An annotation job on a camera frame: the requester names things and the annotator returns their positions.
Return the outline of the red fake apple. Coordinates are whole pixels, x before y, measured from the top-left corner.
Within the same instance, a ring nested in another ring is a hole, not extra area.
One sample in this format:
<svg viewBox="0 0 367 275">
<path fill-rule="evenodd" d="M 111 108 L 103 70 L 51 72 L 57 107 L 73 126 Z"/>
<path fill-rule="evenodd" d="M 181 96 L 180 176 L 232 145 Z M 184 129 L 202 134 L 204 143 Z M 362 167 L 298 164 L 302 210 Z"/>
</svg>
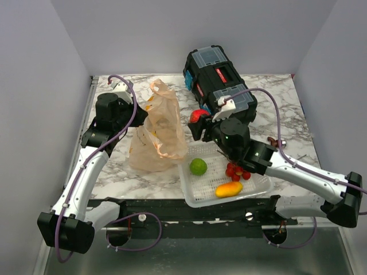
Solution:
<svg viewBox="0 0 367 275">
<path fill-rule="evenodd" d="M 190 115 L 190 123 L 196 123 L 201 116 L 210 116 L 210 113 L 205 109 L 196 109 Z"/>
</svg>

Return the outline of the translucent orange plastic bag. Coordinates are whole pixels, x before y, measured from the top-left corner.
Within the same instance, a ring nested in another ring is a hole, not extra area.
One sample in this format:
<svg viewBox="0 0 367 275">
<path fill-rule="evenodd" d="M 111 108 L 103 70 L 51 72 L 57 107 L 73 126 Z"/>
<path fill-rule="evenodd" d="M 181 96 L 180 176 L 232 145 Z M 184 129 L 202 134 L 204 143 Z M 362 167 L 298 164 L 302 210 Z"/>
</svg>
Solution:
<svg viewBox="0 0 367 275">
<path fill-rule="evenodd" d="M 148 113 L 131 139 L 128 163 L 136 170 L 158 172 L 181 163 L 188 152 L 174 90 L 162 80 L 150 84 L 152 96 L 146 101 Z"/>
</svg>

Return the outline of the red fake lychee bunch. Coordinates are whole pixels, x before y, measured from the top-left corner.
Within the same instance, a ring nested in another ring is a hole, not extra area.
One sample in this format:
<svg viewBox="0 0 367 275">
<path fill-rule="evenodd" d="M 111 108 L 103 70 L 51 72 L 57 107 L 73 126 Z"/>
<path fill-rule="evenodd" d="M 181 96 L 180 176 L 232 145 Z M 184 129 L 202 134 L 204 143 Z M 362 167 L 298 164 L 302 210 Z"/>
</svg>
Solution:
<svg viewBox="0 0 367 275">
<path fill-rule="evenodd" d="M 251 173 L 244 170 L 243 168 L 237 166 L 234 163 L 229 162 L 225 170 L 225 174 L 233 182 L 239 182 L 241 179 L 249 180 L 251 178 Z"/>
</svg>

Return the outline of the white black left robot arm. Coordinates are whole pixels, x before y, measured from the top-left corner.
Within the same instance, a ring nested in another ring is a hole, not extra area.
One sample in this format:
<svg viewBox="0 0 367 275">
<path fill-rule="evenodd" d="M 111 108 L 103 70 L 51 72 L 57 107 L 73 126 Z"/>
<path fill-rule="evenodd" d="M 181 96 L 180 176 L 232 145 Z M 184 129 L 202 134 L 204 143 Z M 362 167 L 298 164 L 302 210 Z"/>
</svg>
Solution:
<svg viewBox="0 0 367 275">
<path fill-rule="evenodd" d="M 69 182 L 50 212 L 38 216 L 37 226 L 47 246 L 84 254 L 96 231 L 110 222 L 114 226 L 126 222 L 126 210 L 112 202 L 107 203 L 101 215 L 87 214 L 87 206 L 120 136 L 130 127 L 141 126 L 146 117 L 147 112 L 138 105 L 134 92 L 103 93 L 97 97 L 95 117 L 82 135 Z"/>
</svg>

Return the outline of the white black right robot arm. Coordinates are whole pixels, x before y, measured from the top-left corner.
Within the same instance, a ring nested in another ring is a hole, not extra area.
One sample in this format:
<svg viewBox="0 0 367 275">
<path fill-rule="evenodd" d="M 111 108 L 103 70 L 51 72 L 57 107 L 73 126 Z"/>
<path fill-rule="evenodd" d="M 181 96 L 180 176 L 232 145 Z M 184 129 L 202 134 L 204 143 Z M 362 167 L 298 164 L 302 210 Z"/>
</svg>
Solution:
<svg viewBox="0 0 367 275">
<path fill-rule="evenodd" d="M 318 196 L 305 208 L 295 205 L 295 215 L 325 217 L 347 228 L 357 226 L 362 201 L 360 174 L 342 175 L 290 159 L 280 148 L 251 139 L 248 125 L 235 117 L 213 121 L 206 111 L 195 110 L 188 127 L 195 141 L 213 141 L 234 165 L 235 173 L 246 171 L 279 178 Z"/>
</svg>

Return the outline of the green fake lime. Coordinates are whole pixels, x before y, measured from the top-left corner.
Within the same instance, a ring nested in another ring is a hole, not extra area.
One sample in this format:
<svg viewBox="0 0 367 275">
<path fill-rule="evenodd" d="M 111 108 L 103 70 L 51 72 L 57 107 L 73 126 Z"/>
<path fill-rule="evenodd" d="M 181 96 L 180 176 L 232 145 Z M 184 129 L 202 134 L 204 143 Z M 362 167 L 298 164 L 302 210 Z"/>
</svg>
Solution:
<svg viewBox="0 0 367 275">
<path fill-rule="evenodd" d="M 208 166 L 203 159 L 195 158 L 191 161 L 189 169 L 193 175 L 201 176 L 206 173 Z"/>
</svg>

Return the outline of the orange yellow fake mango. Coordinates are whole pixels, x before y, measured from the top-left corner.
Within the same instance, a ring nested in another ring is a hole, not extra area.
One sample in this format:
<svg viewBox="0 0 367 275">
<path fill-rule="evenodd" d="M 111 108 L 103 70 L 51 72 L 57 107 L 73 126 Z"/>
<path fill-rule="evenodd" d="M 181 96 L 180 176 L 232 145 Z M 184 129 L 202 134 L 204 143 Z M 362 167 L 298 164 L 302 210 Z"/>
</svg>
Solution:
<svg viewBox="0 0 367 275">
<path fill-rule="evenodd" d="M 238 195 L 243 189 L 241 182 L 228 182 L 219 185 L 215 190 L 215 196 L 218 198 L 227 198 Z"/>
</svg>

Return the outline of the black plastic toolbox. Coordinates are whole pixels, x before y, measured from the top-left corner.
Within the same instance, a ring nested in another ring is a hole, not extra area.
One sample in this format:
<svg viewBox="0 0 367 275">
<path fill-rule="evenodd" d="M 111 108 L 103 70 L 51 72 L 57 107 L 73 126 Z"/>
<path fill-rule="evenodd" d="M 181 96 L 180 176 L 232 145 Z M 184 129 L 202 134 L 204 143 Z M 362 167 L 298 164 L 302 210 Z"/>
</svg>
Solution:
<svg viewBox="0 0 367 275">
<path fill-rule="evenodd" d="M 186 88 L 199 106 L 212 116 L 220 111 L 218 100 L 248 89 L 219 45 L 191 51 L 183 69 Z"/>
</svg>

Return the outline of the white plastic basket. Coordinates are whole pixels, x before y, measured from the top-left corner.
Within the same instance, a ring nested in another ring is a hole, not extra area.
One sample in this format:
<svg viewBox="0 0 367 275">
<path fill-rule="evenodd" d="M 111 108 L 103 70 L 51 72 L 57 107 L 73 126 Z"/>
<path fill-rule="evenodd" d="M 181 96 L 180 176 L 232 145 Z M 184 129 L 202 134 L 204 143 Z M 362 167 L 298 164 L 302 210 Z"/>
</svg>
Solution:
<svg viewBox="0 0 367 275">
<path fill-rule="evenodd" d="M 193 175 L 190 172 L 190 163 L 195 158 L 201 158 L 207 163 L 208 169 L 201 176 Z M 213 206 L 245 198 L 254 198 L 273 190 L 274 184 L 269 177 L 252 174 L 249 180 L 241 179 L 239 181 L 242 183 L 243 189 L 238 195 L 227 198 L 216 197 L 216 188 L 232 181 L 225 174 L 228 163 L 229 161 L 219 152 L 219 148 L 214 142 L 189 143 L 186 159 L 178 165 L 181 189 L 187 205 L 192 208 Z"/>
</svg>

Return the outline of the brown metal fitting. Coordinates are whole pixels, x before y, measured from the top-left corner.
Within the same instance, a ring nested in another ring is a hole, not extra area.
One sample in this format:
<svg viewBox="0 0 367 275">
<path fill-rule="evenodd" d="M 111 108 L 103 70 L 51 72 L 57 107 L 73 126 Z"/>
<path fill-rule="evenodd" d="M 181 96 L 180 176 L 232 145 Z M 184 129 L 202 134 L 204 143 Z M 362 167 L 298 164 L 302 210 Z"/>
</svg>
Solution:
<svg viewBox="0 0 367 275">
<path fill-rule="evenodd" d="M 270 136 L 267 137 L 267 141 L 270 143 L 270 145 L 272 145 L 276 148 L 279 147 L 279 142 L 281 142 L 281 145 L 282 145 L 283 148 L 285 148 L 287 146 L 287 142 L 285 140 L 280 140 L 280 139 L 276 140 L 276 139 L 274 139 L 273 137 L 270 137 Z"/>
</svg>

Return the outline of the aluminium frame rail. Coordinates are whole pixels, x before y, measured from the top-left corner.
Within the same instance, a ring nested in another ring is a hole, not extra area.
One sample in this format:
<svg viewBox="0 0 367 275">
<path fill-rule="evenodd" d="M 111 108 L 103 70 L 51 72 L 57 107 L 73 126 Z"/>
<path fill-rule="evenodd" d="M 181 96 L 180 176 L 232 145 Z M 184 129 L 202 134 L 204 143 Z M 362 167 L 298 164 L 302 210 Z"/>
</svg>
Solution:
<svg viewBox="0 0 367 275">
<path fill-rule="evenodd" d="M 152 223 L 162 226 L 172 222 L 187 227 L 219 219 L 244 223 L 256 234 L 263 234 L 271 225 L 283 225 L 292 217 L 322 217 L 338 226 L 355 227 L 361 176 L 321 170 L 289 158 L 281 146 L 252 140 L 248 129 L 256 116 L 252 93 L 245 85 L 211 92 L 214 109 L 189 124 L 194 139 L 214 142 L 226 158 L 247 172 L 286 180 L 313 192 L 315 198 L 271 196 L 238 202 L 228 197 L 224 207 L 193 207 L 179 199 L 145 202 L 106 198 L 99 204 L 91 203 L 91 191 L 120 136 L 130 127 L 142 126 L 148 117 L 137 103 L 132 84 L 126 82 L 124 91 L 97 98 L 95 118 L 81 140 L 80 163 L 51 211 L 38 217 L 45 243 L 57 251 L 84 254 L 95 233 L 104 226 L 141 215 L 146 219 L 138 223 L 137 231 Z"/>
</svg>

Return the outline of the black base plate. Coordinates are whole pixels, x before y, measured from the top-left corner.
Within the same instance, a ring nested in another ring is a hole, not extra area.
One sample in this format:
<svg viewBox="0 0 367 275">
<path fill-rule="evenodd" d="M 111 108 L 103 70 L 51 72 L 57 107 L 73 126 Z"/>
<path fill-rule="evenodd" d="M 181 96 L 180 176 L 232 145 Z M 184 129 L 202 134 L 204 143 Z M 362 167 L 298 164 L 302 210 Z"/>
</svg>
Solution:
<svg viewBox="0 0 367 275">
<path fill-rule="evenodd" d="M 296 226 L 295 218 L 285 219 L 271 207 L 277 196 L 268 199 L 239 201 L 192 208 L 183 199 L 90 199 L 87 210 L 98 209 L 102 203 L 118 206 L 119 217 L 140 212 L 153 213 L 146 221 L 132 219 L 131 235 L 135 239 L 153 239 L 159 228 L 155 218 L 162 222 L 162 238 L 260 238 L 265 230 Z"/>
</svg>

